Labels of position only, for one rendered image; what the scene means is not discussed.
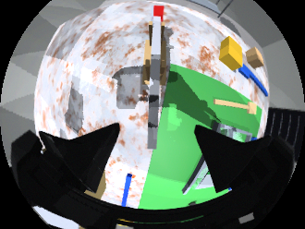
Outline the tan wooden bar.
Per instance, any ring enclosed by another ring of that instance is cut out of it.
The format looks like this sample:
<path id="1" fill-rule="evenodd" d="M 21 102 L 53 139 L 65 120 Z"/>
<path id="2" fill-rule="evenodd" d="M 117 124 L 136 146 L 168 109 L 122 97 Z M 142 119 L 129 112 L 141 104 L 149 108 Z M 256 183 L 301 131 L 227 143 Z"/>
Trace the tan wooden bar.
<path id="1" fill-rule="evenodd" d="M 230 107 L 238 107 L 238 108 L 245 108 L 245 110 L 247 110 L 247 114 L 253 114 L 256 115 L 256 104 L 252 103 L 252 102 L 247 102 L 246 106 L 245 104 L 241 104 L 241 103 L 233 103 L 230 101 L 226 101 L 226 100 L 213 100 L 213 104 L 222 104 L 223 106 L 230 106 Z"/>

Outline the green flat mat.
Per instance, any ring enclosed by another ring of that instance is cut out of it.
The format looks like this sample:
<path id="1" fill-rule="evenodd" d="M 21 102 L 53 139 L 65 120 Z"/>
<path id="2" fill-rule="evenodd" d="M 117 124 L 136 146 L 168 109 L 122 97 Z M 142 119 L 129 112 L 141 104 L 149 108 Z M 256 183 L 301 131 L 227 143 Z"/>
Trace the green flat mat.
<path id="1" fill-rule="evenodd" d="M 223 123 L 243 129 L 257 138 L 262 108 L 256 104 L 256 114 L 247 114 L 245 108 L 213 104 L 226 100 L 247 104 L 250 99 L 216 78 L 170 64 L 166 93 L 157 128 L 157 148 L 152 151 L 148 176 L 142 188 L 138 208 L 172 209 L 222 196 L 228 189 L 216 193 L 214 187 L 182 189 L 189 181 L 201 158 L 201 148 L 194 136 L 194 128 L 201 125 L 213 129 L 213 123 Z"/>

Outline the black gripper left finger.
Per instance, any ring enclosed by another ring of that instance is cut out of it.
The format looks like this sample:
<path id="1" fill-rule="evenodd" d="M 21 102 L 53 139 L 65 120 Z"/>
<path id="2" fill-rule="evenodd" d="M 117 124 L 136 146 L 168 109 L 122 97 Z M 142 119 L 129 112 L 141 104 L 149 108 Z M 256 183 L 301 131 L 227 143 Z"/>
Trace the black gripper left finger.
<path id="1" fill-rule="evenodd" d="M 105 126 L 91 133 L 74 139 L 60 138 L 51 133 L 38 130 L 38 136 L 46 151 L 51 151 L 66 163 L 67 169 L 78 178 L 86 190 L 96 194 L 102 174 L 112 149 L 115 148 L 116 138 L 120 133 L 119 123 Z"/>

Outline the red putter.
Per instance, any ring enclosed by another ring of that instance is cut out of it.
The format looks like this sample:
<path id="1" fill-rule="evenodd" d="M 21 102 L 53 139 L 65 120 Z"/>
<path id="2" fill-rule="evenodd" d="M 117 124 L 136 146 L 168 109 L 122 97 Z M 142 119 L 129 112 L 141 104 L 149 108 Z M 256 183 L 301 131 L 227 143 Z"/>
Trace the red putter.
<path id="1" fill-rule="evenodd" d="M 165 6 L 152 6 L 152 58 L 150 58 L 148 149 L 157 148 L 157 123 L 159 123 L 160 97 L 160 33 Z"/>

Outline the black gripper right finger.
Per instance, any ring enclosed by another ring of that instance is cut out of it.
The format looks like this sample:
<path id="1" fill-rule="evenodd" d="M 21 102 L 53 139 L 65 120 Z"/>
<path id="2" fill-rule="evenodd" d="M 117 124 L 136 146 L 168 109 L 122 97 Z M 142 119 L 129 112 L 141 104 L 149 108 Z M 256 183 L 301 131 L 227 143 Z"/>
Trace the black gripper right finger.
<path id="1" fill-rule="evenodd" d="M 201 125 L 196 125 L 194 133 L 216 193 L 228 189 L 229 184 L 249 165 L 252 156 L 269 144 L 271 139 L 271 136 L 265 136 L 242 143 Z"/>

